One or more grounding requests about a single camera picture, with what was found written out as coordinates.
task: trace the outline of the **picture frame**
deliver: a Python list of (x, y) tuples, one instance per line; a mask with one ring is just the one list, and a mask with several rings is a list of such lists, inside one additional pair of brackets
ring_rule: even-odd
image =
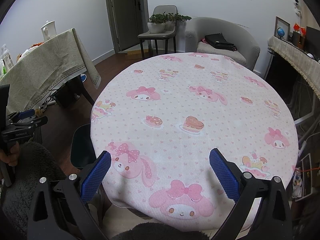
[(283, 36), (282, 39), (287, 41), (289, 39), (290, 24), (277, 16), (274, 36), (277, 38), (280, 38), (280, 36), (277, 33), (278, 28), (282, 28), (284, 30), (285, 35)]

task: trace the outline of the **bag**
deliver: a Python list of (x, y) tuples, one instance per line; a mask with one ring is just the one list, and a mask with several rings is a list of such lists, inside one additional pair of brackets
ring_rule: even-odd
[(230, 42), (227, 42), (223, 37), (222, 33), (206, 35), (205, 40), (216, 49), (226, 49), (236, 51), (237, 47)]

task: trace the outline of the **potted plant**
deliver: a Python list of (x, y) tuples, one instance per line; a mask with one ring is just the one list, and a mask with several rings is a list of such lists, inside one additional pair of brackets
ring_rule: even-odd
[(164, 31), (166, 15), (163, 14), (153, 14), (149, 18), (148, 29), (150, 33), (161, 33)]
[(174, 14), (174, 13), (168, 13), (166, 14), (166, 23), (165, 23), (165, 29), (168, 31), (173, 31), (176, 21), (185, 22), (187, 20), (191, 20), (192, 18), (190, 16), (184, 16), (181, 14)]

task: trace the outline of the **round table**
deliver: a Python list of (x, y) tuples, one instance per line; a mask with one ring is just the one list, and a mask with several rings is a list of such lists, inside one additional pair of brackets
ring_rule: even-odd
[(91, 139), (97, 156), (112, 157), (102, 182), (111, 202), (183, 231), (217, 229), (234, 206), (209, 164), (213, 148), (285, 187), (298, 158), (293, 118), (274, 89), (229, 57), (201, 53), (122, 71), (92, 109)]

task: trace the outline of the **blue globe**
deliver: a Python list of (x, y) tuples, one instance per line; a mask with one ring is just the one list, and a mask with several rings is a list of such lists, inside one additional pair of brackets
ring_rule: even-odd
[(285, 32), (284, 32), (284, 30), (282, 28), (278, 28), (277, 29), (277, 33), (281, 38), (285, 35)]

